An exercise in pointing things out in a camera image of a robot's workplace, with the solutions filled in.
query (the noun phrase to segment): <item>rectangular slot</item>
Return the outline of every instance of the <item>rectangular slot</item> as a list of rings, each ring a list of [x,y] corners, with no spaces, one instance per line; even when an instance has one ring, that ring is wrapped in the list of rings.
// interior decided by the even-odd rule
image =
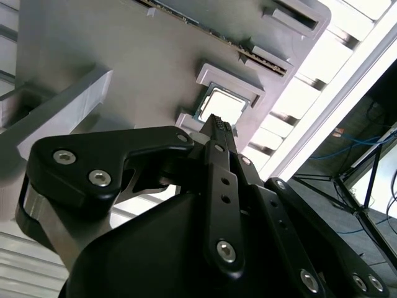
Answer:
[[[297,11],[295,8],[292,6],[289,6],[281,1],[276,2],[279,6],[281,6],[281,10],[292,17],[293,19],[297,20],[299,23],[302,25],[306,26],[310,30],[314,30],[317,26],[317,21],[311,19],[310,17],[302,14],[300,11]]]
[[[196,29],[198,29],[198,30],[212,36],[213,38],[216,38],[217,40],[229,45],[229,47],[233,47],[236,51],[240,52],[242,55],[244,55],[252,60],[255,60],[261,66],[274,72],[278,76],[283,77],[287,73],[287,71],[284,68],[279,67],[278,65],[272,63],[271,61],[266,60],[256,54],[252,53],[247,48],[244,48],[242,45],[231,41],[230,39],[228,39],[224,35],[220,34],[219,32],[212,30],[210,28],[207,28],[206,26],[202,25],[198,21],[193,20],[190,17],[187,17],[187,16],[181,14],[180,12],[175,11],[174,9],[170,8],[169,6],[165,6],[164,4],[162,4],[161,2],[159,2],[157,0],[135,0],[135,2],[144,4],[146,7],[154,7],[156,9],[159,9],[160,11],[163,11],[166,14],[169,14],[170,16],[175,17],[176,19],[179,19],[183,23],[195,27]]]

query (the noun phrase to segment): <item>mounting hole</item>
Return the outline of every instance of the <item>mounting hole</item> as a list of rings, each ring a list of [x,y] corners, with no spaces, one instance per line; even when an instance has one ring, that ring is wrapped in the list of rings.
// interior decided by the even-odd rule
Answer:
[[[287,229],[287,225],[286,225],[282,220],[279,220],[279,225],[280,225],[280,227],[282,227],[284,230]]]
[[[95,175],[95,179],[100,180],[100,181],[102,181],[102,182],[105,182],[105,181],[106,181],[105,176],[102,175],[102,174],[96,174],[96,175]]]
[[[229,180],[227,180],[226,178],[222,178],[221,180],[222,180],[223,184],[230,185]]]
[[[230,204],[230,202],[231,202],[228,196],[222,196],[221,199],[226,204]]]

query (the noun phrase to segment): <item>metal support leg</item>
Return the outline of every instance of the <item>metal support leg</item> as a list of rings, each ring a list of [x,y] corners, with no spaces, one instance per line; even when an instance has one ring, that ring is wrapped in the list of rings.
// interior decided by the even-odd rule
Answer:
[[[374,222],[369,218],[368,214],[361,210],[361,206],[359,203],[355,200],[355,198],[351,195],[349,190],[345,187],[343,182],[339,179],[335,180],[337,183],[339,189],[342,191],[342,194],[344,196],[344,200],[346,201],[346,204],[349,205],[350,208],[354,210],[360,210],[356,212],[354,215],[356,218],[359,220],[361,226],[365,230],[365,232],[368,234],[368,236],[372,239],[374,244],[377,246],[379,249],[379,252],[383,255],[385,258],[386,262],[389,264],[390,268],[393,270],[393,272],[397,275],[397,255],[392,249],[392,247],[389,245],[389,243],[383,238],[382,234],[379,232],[377,226],[374,224]]]
[[[368,184],[367,194],[365,195],[365,201],[364,201],[365,209],[369,207],[373,183],[375,182],[375,176],[377,175],[381,153],[382,153],[382,145],[379,145],[377,148],[377,152],[375,154],[375,160],[373,161],[372,172],[371,172],[370,182]]]
[[[304,180],[302,180],[302,179],[300,179],[298,177],[292,177],[292,179],[294,179],[296,182],[306,186],[308,189],[311,189],[312,191],[317,192],[320,196],[325,197],[326,199],[330,200],[335,205],[338,205],[339,207],[341,207],[343,209],[343,211],[346,211],[346,212],[351,213],[351,214],[354,213],[354,210],[351,209],[346,204],[343,204],[343,203],[339,202],[334,197],[330,196],[329,194],[326,194],[323,191],[320,191],[319,189],[315,188],[313,185],[310,185],[309,183],[305,182]]]

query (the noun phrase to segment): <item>black linkage arm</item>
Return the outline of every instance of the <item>black linkage arm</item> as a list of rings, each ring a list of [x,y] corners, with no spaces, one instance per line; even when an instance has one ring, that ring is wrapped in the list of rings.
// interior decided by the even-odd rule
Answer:
[[[60,297],[388,297],[287,183],[264,186],[212,115],[175,127],[50,137],[32,148],[17,221],[59,254]],[[111,229],[116,202],[178,194]]]

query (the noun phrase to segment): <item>wire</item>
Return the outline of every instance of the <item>wire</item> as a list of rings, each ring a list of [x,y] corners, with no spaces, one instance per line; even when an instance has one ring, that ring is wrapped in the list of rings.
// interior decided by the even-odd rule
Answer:
[[[386,140],[380,141],[380,142],[375,142],[375,143],[374,142],[369,142],[368,140],[365,140],[365,141],[357,140],[354,137],[352,137],[351,135],[348,135],[346,133],[342,134],[342,137],[344,137],[344,138],[346,138],[346,139],[348,139],[350,141],[353,141],[355,143],[362,144],[362,145],[382,145],[382,144],[385,144],[387,142],[390,142],[394,137],[396,137],[396,134],[397,134],[397,132],[393,132],[389,137],[387,137]]]
[[[345,164],[347,163],[347,160],[349,160],[350,154],[352,153],[354,145],[351,145],[349,148],[349,151],[346,154],[345,159],[343,160],[343,162],[341,163],[341,166],[339,167],[338,171],[336,172],[338,175],[341,173],[343,167],[345,167]]]
[[[397,197],[395,195],[395,182],[396,182],[396,178],[397,178],[397,170],[395,171],[392,179],[391,179],[391,184],[390,184],[390,190],[391,190],[391,195],[393,196],[392,201],[389,202],[387,209],[386,209],[386,219],[387,219],[387,223],[389,224],[389,227],[392,229],[392,231],[397,234],[397,231],[393,228],[393,226],[391,225],[391,222],[389,221],[389,211],[391,206],[393,206],[393,204],[397,201]]]
[[[336,182],[333,181],[332,184],[334,185],[334,189],[335,189],[335,191],[336,191],[336,196],[337,196],[338,198],[341,198],[341,200],[346,204],[346,202],[345,202],[345,200],[343,199],[342,195],[341,195],[341,194],[339,193],[339,191],[337,190]]]
[[[369,138],[368,140],[366,140],[364,142],[371,142],[371,141],[374,141],[375,139],[377,140],[377,139],[379,139],[379,137]],[[334,156],[337,156],[337,155],[339,155],[341,153],[344,153],[344,152],[346,152],[348,150],[351,150],[353,147],[357,147],[357,146],[360,146],[360,145],[366,145],[366,144],[356,143],[356,144],[350,145],[349,147],[343,148],[342,150],[339,150],[339,151],[337,151],[335,153],[332,153],[332,154],[329,154],[329,155],[324,155],[324,156],[317,156],[317,157],[314,156],[314,157],[310,157],[310,159],[311,160],[326,160],[328,158],[332,158]]]

